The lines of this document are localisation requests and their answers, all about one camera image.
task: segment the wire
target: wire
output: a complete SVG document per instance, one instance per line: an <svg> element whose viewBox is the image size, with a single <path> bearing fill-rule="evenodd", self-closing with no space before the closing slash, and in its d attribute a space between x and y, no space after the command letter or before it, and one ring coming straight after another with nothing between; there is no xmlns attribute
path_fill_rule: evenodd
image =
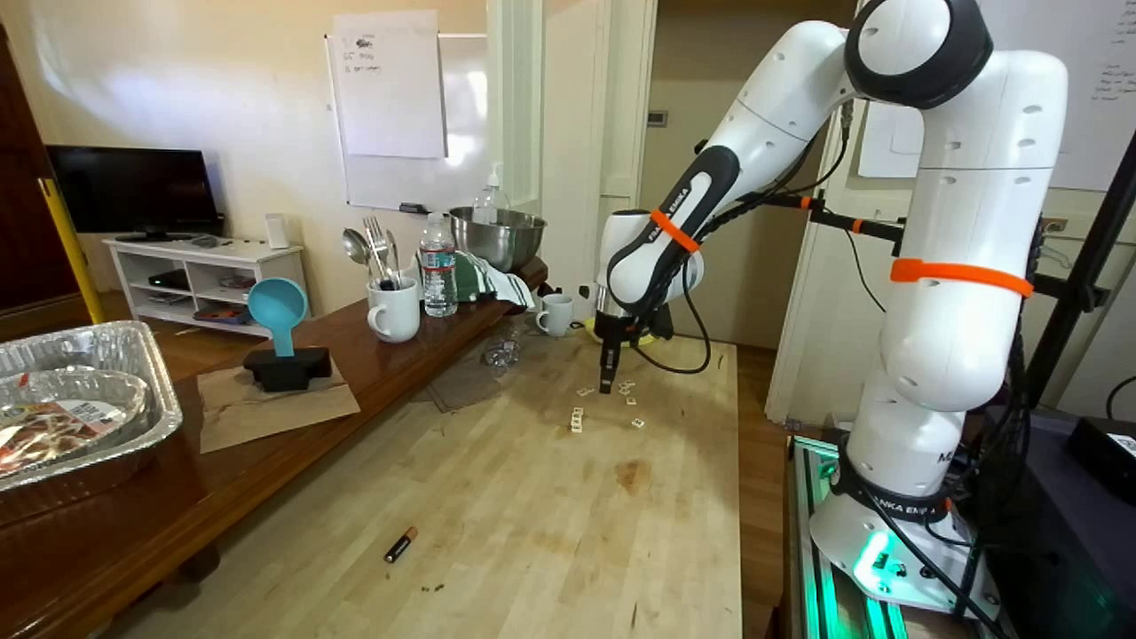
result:
<svg viewBox="0 0 1136 639"><path fill-rule="evenodd" d="M816 180L808 180L808 186L788 186L788 190L785 190L785 180L791 180L791 174L803 170L803 165L805 165L805 157L808 157L808 150L811 150L811 141L816 141L816 134L811 134L808 146L795 157L795 165L791 165L769 190L737 197L737 206L736 206L736 210L725 210L725 212L715 212L705 229L700 229L700 237L705 237L705 234L712 234L715 229L725 229L725 225L753 212L756 206L764 206L764 197L772 197L772 191L785 197L785 191L811 191L811 190L820 190L820 186L831 180L831 178L836 174L836 169L846 165L846 157L847 157L847 140L853 140L853 102L840 102L840 150L836 150L835 165L831 165Z"/></svg>
<svg viewBox="0 0 1136 639"><path fill-rule="evenodd" d="M1106 390L1106 402L1105 402L1106 422L1113 422L1113 399L1118 399L1124 386L1132 386L1132 383L1136 383L1136 377L1124 377L1123 383L1113 383L1113 386Z"/></svg>
<svg viewBox="0 0 1136 639"><path fill-rule="evenodd" d="M964 545L964 539L951 539L951 538L944 538L944 534L930 528L930 521L924 521L924 528L926 528L926 538L933 538L938 545L947 545L947 546L971 546L971 545Z"/></svg>
<svg viewBox="0 0 1136 639"><path fill-rule="evenodd" d="M1035 255L1057 264L1062 269L1072 269L1072 255L1065 255L1065 253L1057 253L1057 250L1052 250L1052 247L1041 247Z"/></svg>
<svg viewBox="0 0 1136 639"><path fill-rule="evenodd" d="M831 180L836 174L836 169L846 165L847 140L853 140L853 102L840 102L840 150L836 150L836 160L816 180L795 186L795 190L785 190L785 191L811 191L823 180Z"/></svg>
<svg viewBox="0 0 1136 639"><path fill-rule="evenodd" d="M991 438L982 438L985 450L979 450L979 470L985 470L985 458L995 458L1003 447L1007 435L1018 435L1018 464L1011 470L1011 480L1003 482L999 496L997 493L982 496L985 509L982 509L982 514L976 521L976 539L969 545L969 557L964 557L964 570L963 570L963 592L971 590L971 579L979 572L979 554L991 546L985 526L991 526L995 513L999 514L1003 505L1011 505L1011 496L1018 493L1021 477L1027 477L1028 442L1034 442L1034 417L1028 417L1028 386L1027 386L1021 309L1018 309L1015 342L1011 342L1011 351L1007 351L1007 410L997 417L995 443L991 443Z"/></svg>
<svg viewBox="0 0 1136 639"><path fill-rule="evenodd" d="M689 296L689 264L681 264L681 299L685 299L689 312L697 318L697 328L700 328L700 338L704 338L704 364L692 366L692 370L676 370L676 366L662 366L662 364L656 364L654 357L644 357L644 351L640 347L640 342L631 342L631 347L640 351L640 358L644 358L648 366L656 366L656 370L662 370L662 374L697 377L697 374L704 374L704 370L711 366L711 335L705 335L705 322L704 322L704 318L700 318L700 305L697 305L692 296Z"/></svg>
<svg viewBox="0 0 1136 639"><path fill-rule="evenodd" d="M853 260L854 260L857 287L874 299L874 305L876 305L880 312L886 312L886 305L876 299L876 293L874 293L874 287L866 283L866 279L863 279L857 250L854 250L854 241L853 241L847 232L846 232L846 237L847 237L847 250L853 250Z"/></svg>

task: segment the aluminum tray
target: aluminum tray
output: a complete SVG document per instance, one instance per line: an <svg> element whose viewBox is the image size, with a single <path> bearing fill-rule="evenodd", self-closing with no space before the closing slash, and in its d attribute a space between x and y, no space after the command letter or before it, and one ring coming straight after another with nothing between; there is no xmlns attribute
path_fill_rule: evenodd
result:
<svg viewBox="0 0 1136 639"><path fill-rule="evenodd" d="M0 480L0 505L2 496L22 493L26 486L85 477L82 470L99 470L111 461L137 458L143 450L156 447L179 425L179 404L170 386L170 374L156 342L145 322L120 320L120 322L94 322L76 331L40 335L26 342L0 344L0 377L16 377L33 370L62 370L62 366L94 366L94 370L120 370L145 382L145 410L137 421L120 425L113 438L94 442L67 458L33 464L26 473Z"/></svg>

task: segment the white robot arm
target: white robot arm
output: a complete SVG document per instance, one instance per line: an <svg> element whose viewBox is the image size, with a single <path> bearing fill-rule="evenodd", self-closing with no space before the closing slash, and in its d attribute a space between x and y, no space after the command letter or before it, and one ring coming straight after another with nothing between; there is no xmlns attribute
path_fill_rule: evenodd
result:
<svg viewBox="0 0 1136 639"><path fill-rule="evenodd" d="M853 28L803 21L760 62L743 96L648 217L609 217L598 247L598 390L620 342L681 283L700 237L737 198L769 190L853 96L924 111L924 157L892 266L880 364L866 377L836 493L808 538L866 592L926 610L995 615L982 579L957 592L969 546L940 500L963 417L999 386L1027 255L1065 129L1065 68L995 49L976 0L870 0ZM892 577L870 538L900 538Z"/></svg>

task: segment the tray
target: tray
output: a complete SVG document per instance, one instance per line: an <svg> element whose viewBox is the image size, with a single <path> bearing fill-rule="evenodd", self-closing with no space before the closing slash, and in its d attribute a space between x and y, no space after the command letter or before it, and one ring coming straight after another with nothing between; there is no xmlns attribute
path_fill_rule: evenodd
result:
<svg viewBox="0 0 1136 639"><path fill-rule="evenodd" d="M116 486L136 477L149 450L179 425L170 374L145 322L94 322L0 344L0 377L75 366L137 377L145 383L145 402L136 421L113 431L113 438L26 473L0 477L0 526L13 526Z"/></svg>

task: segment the appliance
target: appliance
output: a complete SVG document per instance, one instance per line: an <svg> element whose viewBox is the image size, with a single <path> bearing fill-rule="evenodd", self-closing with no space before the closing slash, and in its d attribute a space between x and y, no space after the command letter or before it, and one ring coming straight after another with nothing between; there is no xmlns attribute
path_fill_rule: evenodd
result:
<svg viewBox="0 0 1136 639"><path fill-rule="evenodd" d="M1106 421L1079 421L1069 455L1087 464L1106 492L1136 505L1136 425Z"/></svg>
<svg viewBox="0 0 1136 639"><path fill-rule="evenodd" d="M197 150L46 146L56 190L82 234L170 241L224 234Z"/></svg>
<svg viewBox="0 0 1136 639"><path fill-rule="evenodd" d="M1136 637L1136 509L1069 450L1069 431L1034 417L1028 461L991 461L985 566L1021 637Z"/></svg>

